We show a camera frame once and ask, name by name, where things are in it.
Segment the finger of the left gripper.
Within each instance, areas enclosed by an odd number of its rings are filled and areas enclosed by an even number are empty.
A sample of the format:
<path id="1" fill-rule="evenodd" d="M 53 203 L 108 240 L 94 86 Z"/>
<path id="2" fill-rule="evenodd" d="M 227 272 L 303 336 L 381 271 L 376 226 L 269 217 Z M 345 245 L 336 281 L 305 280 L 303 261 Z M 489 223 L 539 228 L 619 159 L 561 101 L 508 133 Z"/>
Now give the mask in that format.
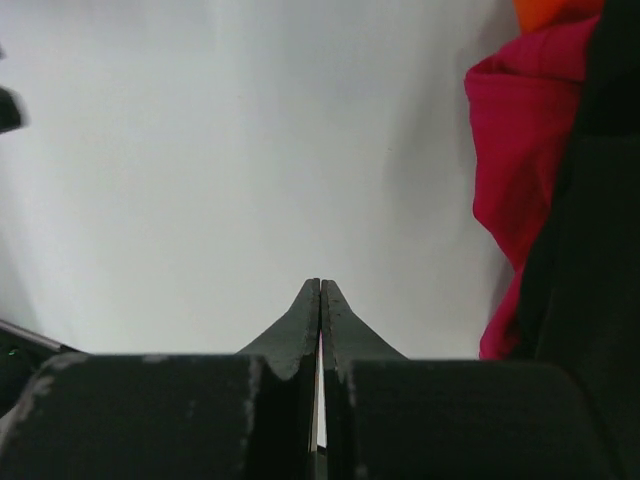
<path id="1" fill-rule="evenodd" d="M 5 86 L 0 87 L 0 133 L 8 133 L 23 128 L 27 116 L 21 96 Z"/>

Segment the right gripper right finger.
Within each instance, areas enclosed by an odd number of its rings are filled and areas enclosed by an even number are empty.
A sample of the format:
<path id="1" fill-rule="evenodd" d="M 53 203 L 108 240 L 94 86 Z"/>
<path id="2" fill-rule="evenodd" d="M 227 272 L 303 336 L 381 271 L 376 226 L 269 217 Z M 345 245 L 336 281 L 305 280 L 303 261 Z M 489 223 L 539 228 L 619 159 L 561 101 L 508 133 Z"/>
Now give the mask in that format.
<path id="1" fill-rule="evenodd" d="M 540 363 L 411 360 L 321 284 L 332 479 L 616 479 L 578 385 Z"/>

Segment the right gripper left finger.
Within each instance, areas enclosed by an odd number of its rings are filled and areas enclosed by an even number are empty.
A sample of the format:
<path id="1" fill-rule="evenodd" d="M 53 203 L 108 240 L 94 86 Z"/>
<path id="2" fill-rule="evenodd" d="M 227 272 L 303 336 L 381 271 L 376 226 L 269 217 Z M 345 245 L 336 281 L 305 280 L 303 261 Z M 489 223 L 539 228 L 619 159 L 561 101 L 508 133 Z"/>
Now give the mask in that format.
<path id="1" fill-rule="evenodd" d="M 5 479 L 310 479 L 320 283 L 231 354 L 62 353 L 1 436 Z"/>

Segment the black printed t-shirt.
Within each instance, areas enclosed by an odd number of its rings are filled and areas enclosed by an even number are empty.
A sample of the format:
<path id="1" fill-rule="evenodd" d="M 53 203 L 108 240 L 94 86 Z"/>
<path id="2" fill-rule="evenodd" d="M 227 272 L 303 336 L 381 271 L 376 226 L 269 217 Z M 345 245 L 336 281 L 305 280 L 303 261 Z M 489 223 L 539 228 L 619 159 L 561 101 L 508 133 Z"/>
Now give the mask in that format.
<path id="1" fill-rule="evenodd" d="M 609 1 L 550 215 L 526 261 L 517 358 L 574 373 L 639 453 L 639 5 Z"/>

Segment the red t-shirt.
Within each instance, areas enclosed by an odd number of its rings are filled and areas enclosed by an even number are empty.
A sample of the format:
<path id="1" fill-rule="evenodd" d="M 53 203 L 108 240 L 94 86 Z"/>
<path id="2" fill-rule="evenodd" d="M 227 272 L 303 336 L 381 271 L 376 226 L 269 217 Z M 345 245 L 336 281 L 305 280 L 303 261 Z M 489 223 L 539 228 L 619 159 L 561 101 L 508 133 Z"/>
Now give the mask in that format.
<path id="1" fill-rule="evenodd" d="M 465 76 L 476 152 L 472 213 L 514 270 L 481 336 L 483 360 L 504 359 L 519 343 L 516 309 L 523 269 L 550 212 L 598 19 L 524 34 Z"/>

